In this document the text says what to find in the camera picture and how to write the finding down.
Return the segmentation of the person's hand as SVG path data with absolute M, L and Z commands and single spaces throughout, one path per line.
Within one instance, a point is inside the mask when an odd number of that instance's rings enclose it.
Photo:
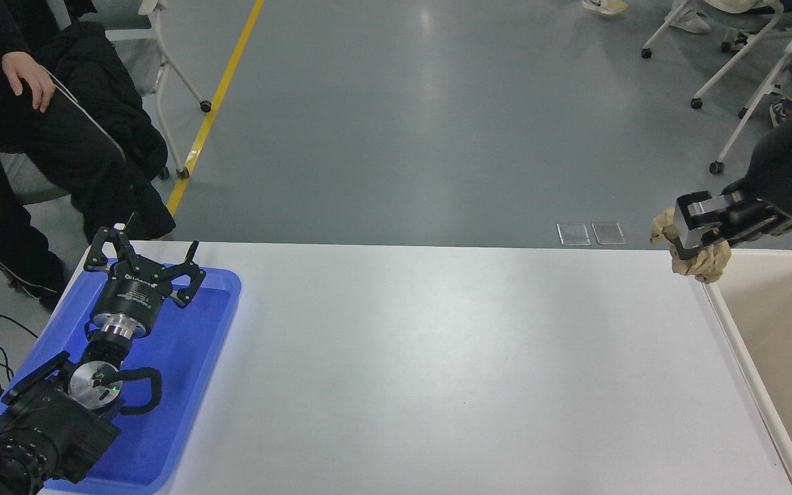
M 56 93 L 56 85 L 44 66 L 35 62 L 31 54 L 19 51 L 3 54 L 1 66 L 12 93 L 19 97 L 27 87 L 32 109 L 46 113 Z

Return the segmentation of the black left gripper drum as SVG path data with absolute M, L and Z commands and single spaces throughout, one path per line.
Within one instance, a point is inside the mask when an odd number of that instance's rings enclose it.
M 163 266 L 108 267 L 108 279 L 91 310 L 98 328 L 119 318 L 132 320 L 133 329 L 152 329 L 164 302 L 160 291 Z

